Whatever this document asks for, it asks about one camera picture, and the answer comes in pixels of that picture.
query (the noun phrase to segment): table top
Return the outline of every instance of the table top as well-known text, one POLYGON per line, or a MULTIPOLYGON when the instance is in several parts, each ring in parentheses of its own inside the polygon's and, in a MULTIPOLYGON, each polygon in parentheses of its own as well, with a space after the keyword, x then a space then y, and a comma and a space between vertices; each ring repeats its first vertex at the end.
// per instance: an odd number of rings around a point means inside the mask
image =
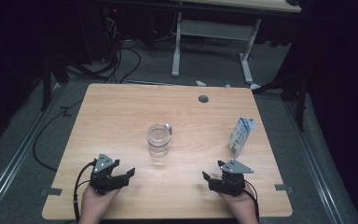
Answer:
POLYGON ((286 0, 181 0, 199 4, 213 4, 225 7, 246 7, 280 12, 300 12, 300 6, 291 6, 286 0))
MULTIPOLYGON (((233 217, 209 190, 202 171, 212 178, 221 176, 217 161, 231 159, 228 141, 239 117, 257 124, 237 160, 255 170, 244 177, 257 190, 260 216, 290 216, 287 193, 275 189, 282 177, 249 89, 91 84, 52 184, 62 193, 48 196, 43 217, 75 217, 76 178, 100 153, 120 160, 112 175, 136 168, 105 218, 233 217), (209 102, 201 103, 200 95, 209 102), (152 125, 165 123, 172 125, 170 152, 156 160, 148 153, 146 133, 152 125)), ((90 179, 90 173, 91 168, 81 181, 90 179)), ((78 190, 79 201, 84 188, 78 190)))

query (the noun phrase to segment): gray carpet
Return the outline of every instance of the gray carpet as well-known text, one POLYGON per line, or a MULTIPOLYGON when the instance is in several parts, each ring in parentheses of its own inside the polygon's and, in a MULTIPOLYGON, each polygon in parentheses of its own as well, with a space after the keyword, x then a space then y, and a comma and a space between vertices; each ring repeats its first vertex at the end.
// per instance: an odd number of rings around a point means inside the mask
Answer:
MULTIPOLYGON (((136 80, 195 86, 196 81, 200 80, 207 86, 225 86, 228 83, 232 87, 248 87, 244 82, 237 55, 241 52, 239 47, 243 43, 231 42, 225 46, 204 44, 194 50, 191 48, 198 47, 197 44, 185 43, 179 77, 171 77, 173 46, 169 44, 170 42, 159 43, 153 48, 139 44, 134 48, 133 50, 136 50, 142 57, 141 64, 126 78, 125 82, 136 80)), ((129 42, 126 46, 134 46, 134 43, 129 42)), ((288 49, 289 47, 272 48, 269 44, 254 46, 249 64, 256 84, 263 85, 274 78, 288 49)), ((130 72, 138 63, 138 58, 133 52, 123 50, 122 55, 123 59, 117 70, 117 79, 130 72)), ((92 68, 97 69, 101 66, 103 65, 96 63, 92 68)), ((71 76, 71 81, 64 88, 62 95, 57 98, 46 121, 61 113, 62 106, 70 106, 81 100, 88 85, 94 82, 100 81, 71 76)), ((290 188, 288 195, 294 212, 290 217, 262 217, 260 223, 331 223, 306 163, 303 144, 297 136, 298 131, 292 122, 293 118, 287 110, 287 106, 291 103, 282 102, 278 93, 279 91, 268 91, 256 95, 255 99, 280 168, 283 183, 290 188)), ((9 127, 0 138, 0 176, 37 117, 41 105, 42 86, 39 84, 13 116, 9 127)), ((40 135, 36 144, 36 154, 45 164, 58 167, 79 107, 80 104, 70 109, 69 117, 56 118, 40 135)), ((304 116, 304 128, 303 134, 331 189, 342 222, 358 223, 358 215, 330 158, 309 99, 304 116)), ((30 150, 0 202, 0 223, 64 223, 64 220, 45 220, 41 216, 46 200, 46 196, 41 195, 41 192, 51 186, 54 175, 54 172, 36 162, 30 150)), ((191 221, 121 220, 115 223, 192 223, 191 221)), ((205 223, 228 223, 229 221, 235 223, 234 220, 226 219, 203 220, 205 223)))

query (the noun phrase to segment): clear glass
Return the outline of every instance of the clear glass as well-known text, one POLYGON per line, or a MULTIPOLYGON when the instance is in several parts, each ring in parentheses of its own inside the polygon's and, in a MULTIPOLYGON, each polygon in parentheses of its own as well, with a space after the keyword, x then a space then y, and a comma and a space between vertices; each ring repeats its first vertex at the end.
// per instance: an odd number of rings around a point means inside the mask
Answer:
POLYGON ((166 126, 153 125, 147 132, 149 153, 152 157, 162 158, 169 152, 170 131, 166 126))

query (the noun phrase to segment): human hand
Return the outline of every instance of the human hand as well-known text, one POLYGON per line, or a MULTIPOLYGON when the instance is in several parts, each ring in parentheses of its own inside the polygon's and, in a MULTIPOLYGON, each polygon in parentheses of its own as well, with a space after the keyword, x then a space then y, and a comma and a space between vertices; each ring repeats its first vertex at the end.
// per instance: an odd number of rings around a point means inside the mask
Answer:
POLYGON ((100 195, 93 187, 88 185, 84 190, 81 201, 81 214, 79 224, 97 224, 100 223, 106 214, 109 204, 116 198, 120 189, 107 192, 100 195))
MULTIPOLYGON (((255 196, 247 182, 245 182, 245 190, 252 196, 255 196)), ((236 197, 219 192, 218 194, 226 203, 228 203, 230 211, 237 218, 240 224, 258 223, 257 216, 255 214, 255 202, 248 194, 243 192, 236 197)))

